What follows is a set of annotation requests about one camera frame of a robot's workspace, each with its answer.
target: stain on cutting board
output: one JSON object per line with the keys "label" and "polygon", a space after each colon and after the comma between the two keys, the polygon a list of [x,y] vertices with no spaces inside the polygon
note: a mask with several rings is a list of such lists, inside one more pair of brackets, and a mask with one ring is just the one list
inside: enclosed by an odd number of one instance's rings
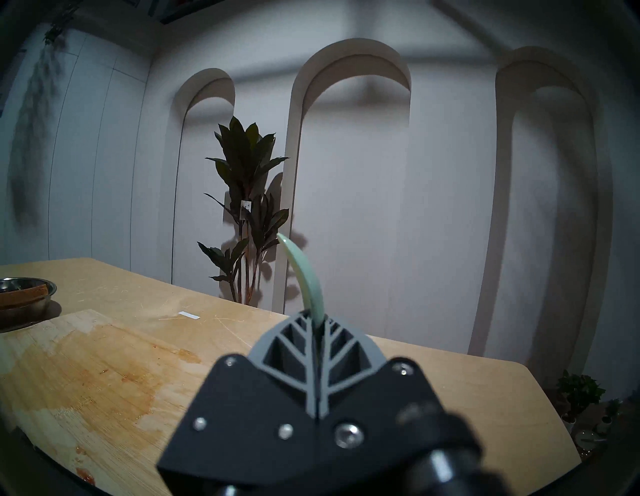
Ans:
{"label": "stain on cutting board", "polygon": [[167,493],[155,462],[212,364],[92,310],[43,324],[0,335],[5,414],[89,483]]}

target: green plastic claw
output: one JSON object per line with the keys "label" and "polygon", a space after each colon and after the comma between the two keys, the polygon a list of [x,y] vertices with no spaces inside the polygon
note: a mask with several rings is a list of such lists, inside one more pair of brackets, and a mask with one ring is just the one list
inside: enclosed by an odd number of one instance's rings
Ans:
{"label": "green plastic claw", "polygon": [[278,233],[277,236],[280,244],[287,252],[289,263],[298,279],[305,310],[310,310],[311,323],[314,330],[318,329],[324,322],[324,299],[322,297],[320,281],[311,267],[309,259],[302,253],[302,250],[298,248],[296,243],[280,233]]}

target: potted plant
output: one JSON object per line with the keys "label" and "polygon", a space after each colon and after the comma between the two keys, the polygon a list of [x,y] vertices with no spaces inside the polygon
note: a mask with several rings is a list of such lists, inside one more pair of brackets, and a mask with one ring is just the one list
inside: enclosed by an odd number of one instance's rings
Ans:
{"label": "potted plant", "polygon": [[600,423],[595,428],[598,434],[606,435],[609,432],[611,422],[616,418],[621,403],[618,398],[612,399],[607,403],[607,407],[604,410],[605,415],[600,419]]}
{"label": "potted plant", "polygon": [[558,379],[558,392],[569,402],[569,412],[562,416],[566,430],[571,433],[578,416],[591,404],[598,404],[605,390],[589,376],[571,374],[565,370]]}
{"label": "potted plant", "polygon": [[237,242],[224,252],[200,242],[198,245],[220,269],[221,275],[211,278],[228,282],[233,300],[249,305],[260,285],[260,263],[267,250],[278,244],[275,236],[289,218],[289,210],[276,210],[273,195],[257,191],[257,184],[267,172],[287,158],[271,158],[275,135],[261,136],[255,122],[244,130],[240,121],[232,117],[229,127],[220,125],[220,133],[215,135],[225,158],[206,159],[215,162],[218,175],[229,187],[229,206],[208,193],[205,195],[231,215],[237,226]]}

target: stainless steel bowl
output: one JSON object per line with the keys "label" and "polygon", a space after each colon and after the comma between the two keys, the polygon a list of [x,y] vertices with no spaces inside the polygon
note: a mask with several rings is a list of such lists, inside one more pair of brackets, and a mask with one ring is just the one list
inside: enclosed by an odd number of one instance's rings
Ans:
{"label": "stainless steel bowl", "polygon": [[24,323],[34,323],[40,320],[47,311],[47,307],[51,302],[51,296],[56,292],[56,289],[58,289],[51,281],[37,279],[35,277],[6,277],[0,279],[0,292],[18,291],[19,289],[27,289],[42,284],[46,284],[49,290],[49,293],[44,298],[28,303],[23,307],[0,310],[0,330],[13,328]]}

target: plant stem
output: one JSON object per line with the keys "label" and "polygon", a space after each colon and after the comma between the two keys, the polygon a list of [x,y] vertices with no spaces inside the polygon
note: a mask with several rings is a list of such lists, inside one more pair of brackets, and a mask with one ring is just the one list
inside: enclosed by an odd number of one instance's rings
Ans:
{"label": "plant stem", "polygon": [[237,303],[237,299],[236,299],[236,288],[234,287],[234,283],[230,282],[229,283],[229,287],[231,288],[231,297],[234,299],[234,302]]}
{"label": "plant stem", "polygon": [[258,270],[258,286],[260,287],[260,276],[262,275],[262,272],[260,272],[260,270]]}
{"label": "plant stem", "polygon": [[251,294],[249,293],[249,245],[244,249],[244,304],[248,305],[251,300]]}
{"label": "plant stem", "polygon": [[[243,231],[243,222],[240,221],[238,224],[240,228],[240,239],[242,239],[242,231]],[[238,259],[238,303],[242,303],[242,256]]]}
{"label": "plant stem", "polygon": [[249,302],[251,302],[251,298],[253,297],[253,290],[255,289],[255,273],[258,272],[259,260],[260,260],[260,255],[256,255],[255,260],[253,262],[253,278],[251,280],[251,289],[249,290]]}

